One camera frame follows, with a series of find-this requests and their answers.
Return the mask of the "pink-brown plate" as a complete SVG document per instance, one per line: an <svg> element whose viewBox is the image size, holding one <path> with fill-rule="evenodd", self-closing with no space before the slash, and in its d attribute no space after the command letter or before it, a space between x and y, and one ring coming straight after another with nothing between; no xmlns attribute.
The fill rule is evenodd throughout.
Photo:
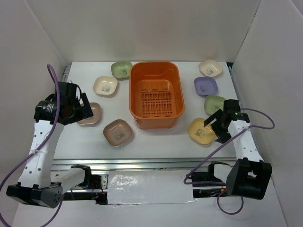
<svg viewBox="0 0 303 227"><path fill-rule="evenodd" d="M99 121L101 116L101 106L98 103L91 102L90 107L93 112L93 116L77 122L78 125L93 126Z"/></svg>

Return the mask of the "yellow plate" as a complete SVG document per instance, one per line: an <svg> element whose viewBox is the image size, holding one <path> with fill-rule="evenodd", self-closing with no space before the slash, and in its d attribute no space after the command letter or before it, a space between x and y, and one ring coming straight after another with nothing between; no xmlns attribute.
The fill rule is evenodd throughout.
<svg viewBox="0 0 303 227"><path fill-rule="evenodd" d="M190 124L187 133L189 137L201 145L209 145L215 138L211 125L204 126L204 118L195 118Z"/></svg>

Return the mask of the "brown plate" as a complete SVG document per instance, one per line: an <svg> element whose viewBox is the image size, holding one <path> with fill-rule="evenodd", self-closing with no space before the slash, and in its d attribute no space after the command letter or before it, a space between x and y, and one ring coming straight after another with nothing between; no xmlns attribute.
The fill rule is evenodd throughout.
<svg viewBox="0 0 303 227"><path fill-rule="evenodd" d="M109 145L119 147L133 137L133 130L129 124L122 119L117 119L103 129L103 135Z"/></svg>

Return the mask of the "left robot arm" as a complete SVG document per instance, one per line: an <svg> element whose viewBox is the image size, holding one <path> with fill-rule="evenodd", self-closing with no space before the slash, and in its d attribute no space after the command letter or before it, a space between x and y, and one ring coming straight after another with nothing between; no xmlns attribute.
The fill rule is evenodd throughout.
<svg viewBox="0 0 303 227"><path fill-rule="evenodd" d="M56 92L35 108L30 157L18 182L6 190L7 196L22 204L56 208L63 195L76 186L101 190L107 187L105 176L92 174L85 165L72 165L68 171L51 177L55 150L65 125L93 116L87 96L78 85L58 85Z"/></svg>

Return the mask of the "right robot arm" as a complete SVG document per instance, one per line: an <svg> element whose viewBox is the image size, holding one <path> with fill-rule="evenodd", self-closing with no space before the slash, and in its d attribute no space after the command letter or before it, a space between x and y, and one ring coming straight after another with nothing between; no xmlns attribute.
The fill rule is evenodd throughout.
<svg viewBox="0 0 303 227"><path fill-rule="evenodd" d="M261 200L264 198L272 174L272 166L264 162L252 137L250 119L241 112L237 100L228 99L204 121L210 125L221 144L232 142L236 152L234 166L212 162L206 173L211 185L220 181L226 185L227 193L233 196Z"/></svg>

